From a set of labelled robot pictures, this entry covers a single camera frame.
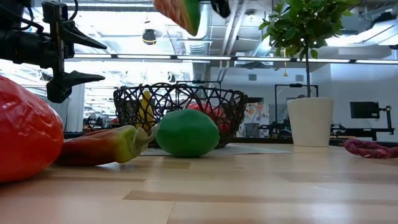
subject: green fruit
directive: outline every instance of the green fruit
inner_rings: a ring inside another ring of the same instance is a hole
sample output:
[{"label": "green fruit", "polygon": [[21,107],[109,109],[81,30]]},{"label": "green fruit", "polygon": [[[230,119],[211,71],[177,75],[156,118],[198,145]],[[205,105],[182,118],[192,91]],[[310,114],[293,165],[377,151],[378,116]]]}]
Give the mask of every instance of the green fruit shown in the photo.
[{"label": "green fruit", "polygon": [[167,113],[156,135],[159,146],[176,157],[200,157],[213,150],[219,139],[217,125],[197,110]]}]

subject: white mat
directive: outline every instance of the white mat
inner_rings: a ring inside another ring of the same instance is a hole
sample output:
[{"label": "white mat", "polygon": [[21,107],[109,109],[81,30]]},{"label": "white mat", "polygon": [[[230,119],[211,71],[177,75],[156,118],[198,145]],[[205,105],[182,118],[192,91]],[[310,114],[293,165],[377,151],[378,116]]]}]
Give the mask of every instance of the white mat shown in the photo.
[{"label": "white mat", "polygon": [[[243,154],[279,154],[279,153],[291,153],[289,151],[268,149],[264,147],[251,147],[251,146],[237,146],[234,144],[228,144],[222,149],[215,149],[207,154],[207,156],[219,156],[219,155],[243,155]],[[171,156],[169,153],[162,149],[149,148],[143,153],[142,156]]]}]

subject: plant stem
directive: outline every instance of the plant stem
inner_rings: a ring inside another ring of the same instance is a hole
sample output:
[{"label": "plant stem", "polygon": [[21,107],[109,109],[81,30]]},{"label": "plant stem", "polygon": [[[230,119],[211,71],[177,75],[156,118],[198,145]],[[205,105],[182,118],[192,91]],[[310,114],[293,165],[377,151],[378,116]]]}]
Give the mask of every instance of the plant stem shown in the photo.
[{"label": "plant stem", "polygon": [[305,42],[305,46],[304,46],[304,50],[305,50],[305,68],[307,71],[307,97],[310,98],[311,97],[311,83],[310,83],[310,62],[308,61],[308,53],[310,51],[310,48],[308,47],[308,39],[304,38],[304,42]]}]

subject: light wood tabletop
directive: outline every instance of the light wood tabletop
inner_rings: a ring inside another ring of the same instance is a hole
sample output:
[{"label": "light wood tabletop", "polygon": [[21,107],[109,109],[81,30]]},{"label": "light wood tabletop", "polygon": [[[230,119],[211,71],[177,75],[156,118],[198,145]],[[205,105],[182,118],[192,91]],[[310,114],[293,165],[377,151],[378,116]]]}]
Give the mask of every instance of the light wood tabletop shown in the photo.
[{"label": "light wood tabletop", "polygon": [[398,161],[343,148],[138,157],[0,185],[2,224],[396,224]]}]

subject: wire basket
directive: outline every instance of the wire basket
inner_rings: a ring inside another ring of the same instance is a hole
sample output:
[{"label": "wire basket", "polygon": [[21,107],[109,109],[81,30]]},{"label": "wire basket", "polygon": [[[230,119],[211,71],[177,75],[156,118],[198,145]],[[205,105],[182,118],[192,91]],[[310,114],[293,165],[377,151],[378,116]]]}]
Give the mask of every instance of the wire basket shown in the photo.
[{"label": "wire basket", "polygon": [[220,131],[217,148],[225,147],[238,131],[248,100],[241,91],[168,83],[122,86],[115,90],[113,98],[119,123],[141,127],[147,133],[166,113],[196,106],[216,123]]}]

